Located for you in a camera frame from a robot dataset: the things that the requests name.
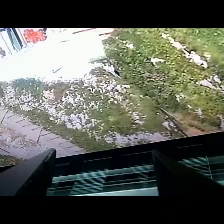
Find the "paved walkway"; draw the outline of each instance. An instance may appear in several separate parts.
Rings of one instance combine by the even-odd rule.
[[[56,149],[57,157],[86,152],[3,107],[0,107],[0,135],[0,154],[22,159],[31,158],[49,148]]]

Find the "red object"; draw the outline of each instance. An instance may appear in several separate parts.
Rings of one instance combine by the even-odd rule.
[[[43,30],[33,31],[33,30],[25,30],[24,31],[24,37],[26,38],[26,41],[37,43],[38,41],[44,41],[46,40],[46,36],[43,32]]]

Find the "dirt path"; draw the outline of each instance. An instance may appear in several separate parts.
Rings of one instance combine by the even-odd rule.
[[[42,127],[32,124],[6,108],[0,107],[0,154],[28,159],[46,149],[55,148],[57,157],[86,151]]]

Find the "concrete path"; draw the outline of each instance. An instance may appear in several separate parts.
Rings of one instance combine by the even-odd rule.
[[[29,159],[49,148],[56,149],[57,157],[86,152],[27,118],[0,107],[0,154]]]

